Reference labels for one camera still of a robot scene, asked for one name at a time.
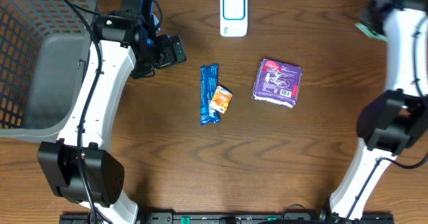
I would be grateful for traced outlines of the mint green wipes packet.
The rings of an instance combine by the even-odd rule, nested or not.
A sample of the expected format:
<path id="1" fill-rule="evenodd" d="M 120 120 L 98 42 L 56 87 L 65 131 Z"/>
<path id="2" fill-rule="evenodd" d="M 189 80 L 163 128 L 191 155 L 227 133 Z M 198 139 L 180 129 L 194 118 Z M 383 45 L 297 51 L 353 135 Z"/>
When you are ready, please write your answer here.
<path id="1" fill-rule="evenodd" d="M 374 31 L 371 28 L 367 27 L 363 23 L 355 23 L 354 26 L 357 27 L 367 37 L 369 37 L 371 39 L 377 39 L 377 40 L 380 40 L 380 41 L 388 42 L 388 39 L 384 35 L 381 35 L 381 34 L 377 33 L 376 31 Z"/>

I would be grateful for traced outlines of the blue biscuit packet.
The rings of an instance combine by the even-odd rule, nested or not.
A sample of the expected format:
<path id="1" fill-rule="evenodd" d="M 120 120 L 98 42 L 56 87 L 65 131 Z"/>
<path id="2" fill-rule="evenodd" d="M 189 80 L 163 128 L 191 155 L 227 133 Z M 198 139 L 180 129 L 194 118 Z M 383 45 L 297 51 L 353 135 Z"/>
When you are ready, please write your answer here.
<path id="1" fill-rule="evenodd" d="M 219 65 L 211 64 L 200 67 L 201 81 L 201 125 L 219 123 L 221 121 L 218 111 L 210 107 L 211 99 L 218 86 Z"/>

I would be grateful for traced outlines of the orange tissue packet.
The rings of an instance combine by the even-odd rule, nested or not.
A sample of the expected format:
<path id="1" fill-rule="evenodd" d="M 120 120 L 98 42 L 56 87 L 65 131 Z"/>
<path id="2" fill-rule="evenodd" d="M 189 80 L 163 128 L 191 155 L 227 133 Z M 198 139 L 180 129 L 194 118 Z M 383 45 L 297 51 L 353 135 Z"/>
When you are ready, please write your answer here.
<path id="1" fill-rule="evenodd" d="M 222 86 L 217 86 L 209 106 L 214 110 L 224 114 L 229 106 L 233 94 Z"/>

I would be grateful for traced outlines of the purple Carefree pad pack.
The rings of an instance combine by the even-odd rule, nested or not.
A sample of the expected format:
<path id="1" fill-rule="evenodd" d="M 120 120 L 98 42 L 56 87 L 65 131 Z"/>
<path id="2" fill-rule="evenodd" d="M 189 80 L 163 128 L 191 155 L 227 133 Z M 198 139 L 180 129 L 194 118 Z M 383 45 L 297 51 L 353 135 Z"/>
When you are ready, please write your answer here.
<path id="1" fill-rule="evenodd" d="M 263 59 L 257 71 L 252 96 L 255 100 L 293 108 L 302 78 L 301 67 Z"/>

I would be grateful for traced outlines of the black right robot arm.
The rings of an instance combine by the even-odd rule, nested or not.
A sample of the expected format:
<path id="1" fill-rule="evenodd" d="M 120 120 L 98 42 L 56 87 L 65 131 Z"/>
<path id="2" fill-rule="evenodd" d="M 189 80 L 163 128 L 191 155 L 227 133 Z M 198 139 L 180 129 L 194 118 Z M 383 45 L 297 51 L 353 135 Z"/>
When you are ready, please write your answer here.
<path id="1" fill-rule="evenodd" d="M 397 162 L 427 131 L 427 0 L 370 0 L 356 27 L 387 44 L 385 88 L 358 117 L 354 158 L 320 218 L 327 223 L 374 222 L 364 206 L 388 166 L 427 162 Z"/>

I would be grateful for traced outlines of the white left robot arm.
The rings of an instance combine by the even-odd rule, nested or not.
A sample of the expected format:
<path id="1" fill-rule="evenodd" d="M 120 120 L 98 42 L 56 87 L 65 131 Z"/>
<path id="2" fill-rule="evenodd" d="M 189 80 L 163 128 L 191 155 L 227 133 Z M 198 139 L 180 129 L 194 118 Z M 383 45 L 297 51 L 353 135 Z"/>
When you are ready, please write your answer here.
<path id="1" fill-rule="evenodd" d="M 89 223 L 137 223 L 138 204 L 124 192 L 124 167 L 111 153 L 112 126 L 129 78 L 186 61 L 179 35 L 158 31 L 156 0 L 122 0 L 111 15 L 86 24 L 90 58 L 76 103 L 55 142 L 43 141 L 37 159 L 52 193 L 89 209 Z"/>

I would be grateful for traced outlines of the white barcode scanner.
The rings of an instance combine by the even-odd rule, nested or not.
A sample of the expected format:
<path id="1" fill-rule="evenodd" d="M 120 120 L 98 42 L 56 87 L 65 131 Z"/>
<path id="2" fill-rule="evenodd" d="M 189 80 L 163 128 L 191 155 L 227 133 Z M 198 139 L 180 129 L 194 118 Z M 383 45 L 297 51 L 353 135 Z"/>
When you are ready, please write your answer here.
<path id="1" fill-rule="evenodd" d="M 248 28 L 248 0 L 220 0 L 220 34 L 243 37 Z"/>

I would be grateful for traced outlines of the dark grey plastic basket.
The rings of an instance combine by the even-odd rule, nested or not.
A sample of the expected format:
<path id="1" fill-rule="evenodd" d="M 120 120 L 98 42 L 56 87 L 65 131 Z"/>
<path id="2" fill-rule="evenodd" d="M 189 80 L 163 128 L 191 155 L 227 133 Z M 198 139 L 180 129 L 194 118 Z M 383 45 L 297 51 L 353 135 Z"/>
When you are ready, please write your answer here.
<path id="1" fill-rule="evenodd" d="M 53 142 L 71 115 L 98 0 L 1 0 L 1 137 Z"/>

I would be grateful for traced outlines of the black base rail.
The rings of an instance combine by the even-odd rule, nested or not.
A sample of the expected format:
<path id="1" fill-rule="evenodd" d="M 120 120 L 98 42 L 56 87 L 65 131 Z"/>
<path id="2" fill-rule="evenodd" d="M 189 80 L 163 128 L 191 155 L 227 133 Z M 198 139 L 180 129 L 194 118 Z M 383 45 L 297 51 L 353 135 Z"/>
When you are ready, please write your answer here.
<path id="1" fill-rule="evenodd" d="M 89 223 L 87 215 L 60 215 L 60 224 Z M 394 224 L 392 215 L 365 215 L 356 221 L 321 221 L 310 213 L 289 212 L 281 215 L 192 215 L 172 213 L 147 213 L 136 223 L 141 224 L 258 224 L 258 223 L 362 223 Z"/>

